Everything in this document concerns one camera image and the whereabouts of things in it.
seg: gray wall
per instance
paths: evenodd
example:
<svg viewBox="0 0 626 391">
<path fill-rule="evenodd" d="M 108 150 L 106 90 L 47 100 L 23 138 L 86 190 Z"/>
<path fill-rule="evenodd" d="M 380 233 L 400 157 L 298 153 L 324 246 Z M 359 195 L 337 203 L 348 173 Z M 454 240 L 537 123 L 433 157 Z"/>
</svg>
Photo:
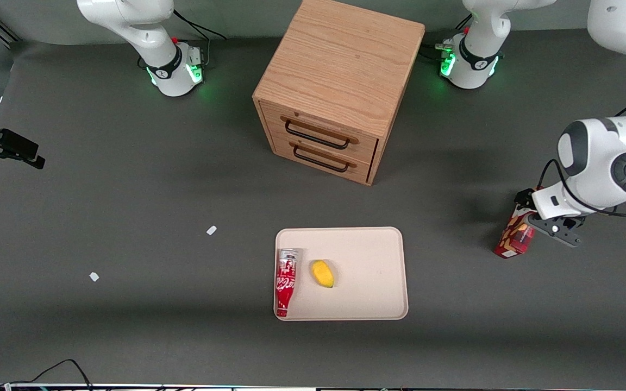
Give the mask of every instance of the gray wall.
<svg viewBox="0 0 626 391">
<path fill-rule="evenodd" d="M 459 0 L 343 0 L 427 26 L 453 27 L 466 15 Z M 281 36 L 301 0 L 176 0 L 176 9 L 198 24 L 228 36 Z M 513 12 L 516 30 L 581 29 L 589 2 L 559 0 L 539 10 Z M 122 42 L 109 31 L 90 24 L 75 0 L 0 0 L 0 19 L 25 40 L 60 45 Z M 191 38 L 194 33 L 173 17 L 164 23 L 169 33 Z"/>
</svg>

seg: red snack box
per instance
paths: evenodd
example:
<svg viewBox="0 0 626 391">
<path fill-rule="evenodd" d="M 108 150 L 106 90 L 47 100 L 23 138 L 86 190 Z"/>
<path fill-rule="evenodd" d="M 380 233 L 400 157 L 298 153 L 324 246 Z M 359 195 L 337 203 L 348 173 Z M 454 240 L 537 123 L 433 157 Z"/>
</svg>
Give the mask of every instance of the red snack box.
<svg viewBox="0 0 626 391">
<path fill-rule="evenodd" d="M 494 249 L 494 254 L 502 258 L 511 258 L 528 250 L 528 245 L 535 234 L 535 228 L 528 225 L 527 219 L 533 213 L 536 211 L 523 207 L 519 203 L 516 204 L 511 220 L 509 220 L 506 230 L 502 232 L 499 244 Z"/>
</svg>

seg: beige tray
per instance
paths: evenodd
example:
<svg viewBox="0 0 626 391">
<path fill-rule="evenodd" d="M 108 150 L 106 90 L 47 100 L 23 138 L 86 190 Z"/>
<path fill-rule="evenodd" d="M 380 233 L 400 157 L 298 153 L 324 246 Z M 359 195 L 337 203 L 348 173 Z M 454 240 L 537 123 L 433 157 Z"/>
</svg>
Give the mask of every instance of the beige tray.
<svg viewBox="0 0 626 391">
<path fill-rule="evenodd" d="M 397 228 L 300 228 L 277 234 L 280 248 L 296 248 L 296 285 L 283 321 L 397 320 L 407 315 L 402 234 Z M 325 260 L 335 287 L 318 285 L 314 260 Z M 277 313 L 274 292 L 273 310 Z"/>
</svg>

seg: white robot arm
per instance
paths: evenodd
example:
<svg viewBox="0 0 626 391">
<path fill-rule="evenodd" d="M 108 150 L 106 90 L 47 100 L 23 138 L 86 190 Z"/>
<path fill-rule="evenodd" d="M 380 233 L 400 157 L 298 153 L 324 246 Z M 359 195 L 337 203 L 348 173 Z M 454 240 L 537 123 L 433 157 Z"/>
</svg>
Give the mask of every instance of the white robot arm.
<svg viewBox="0 0 626 391">
<path fill-rule="evenodd" d="M 626 1 L 592 0 L 589 33 L 626 54 Z M 572 122 L 557 144 L 569 178 L 533 193 L 542 219 L 584 216 L 626 202 L 626 116 Z"/>
<path fill-rule="evenodd" d="M 445 40 L 438 49 L 449 52 L 442 64 L 441 76 L 462 89 L 482 86 L 494 73 L 497 54 L 511 31 L 506 15 L 513 10 L 545 7 L 556 0 L 462 0 L 474 22 L 468 33 L 458 33 Z"/>
<path fill-rule="evenodd" d="M 77 0 L 82 15 L 129 42 L 151 80 L 167 96 L 182 96 L 202 81 L 198 48 L 174 42 L 159 25 L 173 13 L 173 0 Z"/>
</svg>

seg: black metal handle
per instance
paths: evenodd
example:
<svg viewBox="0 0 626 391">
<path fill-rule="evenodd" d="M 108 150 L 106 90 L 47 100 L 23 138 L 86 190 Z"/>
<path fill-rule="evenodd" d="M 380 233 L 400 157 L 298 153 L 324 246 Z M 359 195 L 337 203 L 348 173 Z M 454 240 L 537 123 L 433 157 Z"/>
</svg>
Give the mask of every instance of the black metal handle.
<svg viewBox="0 0 626 391">
<path fill-rule="evenodd" d="M 325 167 L 328 170 L 337 171 L 338 173 L 343 173 L 347 171 L 347 169 L 349 168 L 349 163 L 346 163 L 344 168 L 339 168 L 339 167 L 331 166 L 330 164 L 327 164 L 327 163 L 323 163 L 322 161 L 317 161 L 316 159 L 310 158 L 308 156 L 303 156 L 303 154 L 298 154 L 296 153 L 296 151 L 298 151 L 298 146 L 293 146 L 294 156 L 296 156 L 299 159 L 308 161 L 310 163 L 317 164 L 318 166 Z"/>
<path fill-rule="evenodd" d="M 345 148 L 347 148 L 349 146 L 349 142 L 351 141 L 348 138 L 347 141 L 345 141 L 345 143 L 342 144 L 342 145 L 335 144 L 335 143 L 330 143 L 330 141 L 323 140 L 322 138 L 309 136 L 307 134 L 301 133 L 300 131 L 291 130 L 291 129 L 289 129 L 289 125 L 290 124 L 291 124 L 291 121 L 289 121 L 289 119 L 287 119 L 286 123 L 284 124 L 284 128 L 286 129 L 286 133 L 293 134 L 294 136 L 305 138 L 306 140 L 315 141 L 316 143 L 323 144 L 326 147 L 331 147 L 331 148 L 335 148 L 335 149 L 345 149 Z"/>
</svg>

